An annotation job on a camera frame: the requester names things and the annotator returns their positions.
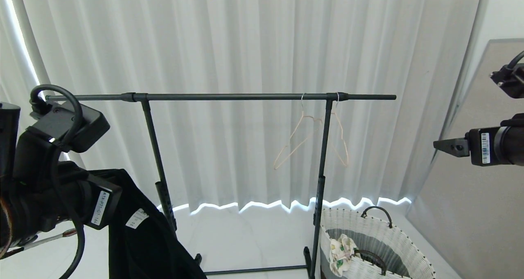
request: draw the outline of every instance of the black cable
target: black cable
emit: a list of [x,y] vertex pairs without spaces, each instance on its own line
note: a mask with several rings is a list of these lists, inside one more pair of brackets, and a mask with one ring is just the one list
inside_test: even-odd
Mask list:
[[53,189],[56,193],[56,196],[58,197],[58,200],[60,200],[60,203],[64,206],[68,216],[71,218],[71,221],[73,221],[73,224],[75,225],[75,230],[77,231],[77,252],[75,253],[75,258],[65,270],[65,272],[60,276],[60,279],[67,279],[71,274],[75,271],[78,264],[80,263],[80,260],[82,259],[82,255],[84,254],[84,248],[86,247],[86,234],[84,233],[84,224],[82,223],[82,220],[80,219],[80,216],[75,211],[75,209],[68,204],[65,201],[64,196],[62,195],[62,192],[60,192],[60,180],[58,179],[58,159],[60,158],[60,153],[62,150],[60,148],[66,147],[71,139],[75,136],[77,131],[82,126],[82,121],[84,120],[84,113],[82,112],[82,107],[80,106],[80,102],[71,94],[69,91],[65,90],[62,87],[58,87],[57,85],[38,85],[37,87],[34,87],[31,90],[30,98],[32,104],[41,104],[43,103],[43,100],[38,97],[38,93],[44,90],[50,90],[50,91],[56,91],[62,95],[64,95],[69,102],[73,105],[73,108],[75,109],[75,119],[73,120],[73,125],[71,128],[67,131],[63,139],[60,141],[60,147],[58,147],[53,154],[52,160],[51,160],[51,182],[53,185]]
[[515,58],[513,58],[513,60],[508,63],[508,68],[510,70],[513,70],[513,67],[515,67],[517,63],[519,63],[519,61],[523,58],[524,58],[524,51],[520,52],[519,55],[515,56]]

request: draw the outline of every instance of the black garment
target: black garment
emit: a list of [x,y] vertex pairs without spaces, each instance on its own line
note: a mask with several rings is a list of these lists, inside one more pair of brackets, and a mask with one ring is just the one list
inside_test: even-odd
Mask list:
[[[109,277],[111,279],[204,279],[194,258],[176,240],[167,219],[136,187],[123,169],[91,171],[122,187],[109,224]],[[149,217],[136,228],[126,226],[142,208]]]

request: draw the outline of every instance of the horizontal rod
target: horizontal rod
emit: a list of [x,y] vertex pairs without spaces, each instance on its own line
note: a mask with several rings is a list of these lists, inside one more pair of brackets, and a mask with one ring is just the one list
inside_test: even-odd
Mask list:
[[[79,101],[198,101],[198,100],[395,100],[396,95],[348,93],[260,93],[260,94],[149,94],[123,93],[76,95]],[[47,96],[47,100],[65,101],[64,96]]]
[[282,271],[282,270],[298,270],[307,268],[306,265],[298,266],[283,266],[283,267],[269,267],[269,268],[246,268],[242,270],[228,270],[228,271],[213,271],[204,272],[207,276],[209,275],[224,275],[224,274],[240,274],[240,273],[255,273],[255,272],[269,272],[269,271]]

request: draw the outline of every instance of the patterned cloth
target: patterned cloth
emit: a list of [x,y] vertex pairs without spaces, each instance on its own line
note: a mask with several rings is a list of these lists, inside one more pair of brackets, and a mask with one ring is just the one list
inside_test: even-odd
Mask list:
[[360,257],[355,254],[359,249],[355,242],[342,234],[338,240],[331,239],[331,253],[329,257],[329,266],[331,271],[338,277],[342,277],[342,272],[350,269],[350,260],[352,257]]

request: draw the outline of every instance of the hanger hook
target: hanger hook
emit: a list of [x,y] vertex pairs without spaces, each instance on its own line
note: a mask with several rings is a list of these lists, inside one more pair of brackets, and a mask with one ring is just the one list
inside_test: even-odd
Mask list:
[[300,104],[302,105],[302,111],[304,111],[304,95],[305,93],[303,93],[302,97],[300,97]]

